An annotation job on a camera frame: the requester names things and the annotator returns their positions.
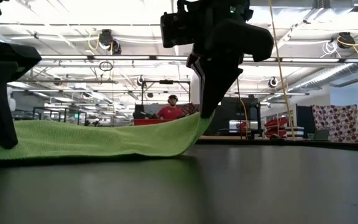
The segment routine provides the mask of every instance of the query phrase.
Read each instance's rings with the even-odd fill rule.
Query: man in red shirt
[[[178,97],[175,95],[170,95],[168,97],[168,103],[169,105],[162,108],[158,113],[157,113],[157,118],[158,119],[177,119],[181,116],[184,116],[184,112],[182,112],[181,110],[179,110],[177,108],[177,102],[178,102]]]

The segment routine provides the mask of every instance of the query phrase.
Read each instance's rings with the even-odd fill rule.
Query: red shirt
[[[170,106],[166,106],[162,108],[157,115],[163,119],[177,119],[180,115],[185,114],[176,107],[172,108]]]

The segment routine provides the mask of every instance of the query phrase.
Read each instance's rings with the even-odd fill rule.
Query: floral fabric
[[[333,142],[358,142],[358,109],[351,106],[312,106],[316,129],[330,129]]]

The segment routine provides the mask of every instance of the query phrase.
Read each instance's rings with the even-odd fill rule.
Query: green microfiber cloth
[[[112,157],[128,154],[168,157],[185,152],[207,129],[199,113],[146,126],[95,128],[55,121],[18,121],[19,144],[0,146],[0,160],[73,156]]]

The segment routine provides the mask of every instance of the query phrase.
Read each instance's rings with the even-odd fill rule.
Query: table surface
[[[0,168],[0,224],[358,223],[358,152],[195,146],[131,162]]]

